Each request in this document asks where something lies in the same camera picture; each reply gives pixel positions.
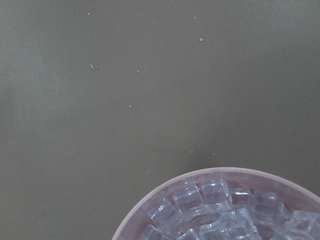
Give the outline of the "pink bowl of ice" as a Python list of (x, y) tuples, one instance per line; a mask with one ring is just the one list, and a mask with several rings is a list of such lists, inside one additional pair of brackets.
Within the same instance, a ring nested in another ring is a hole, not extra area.
[(265, 172), (207, 168), (175, 177), (124, 218), (115, 240), (317, 240), (320, 199)]

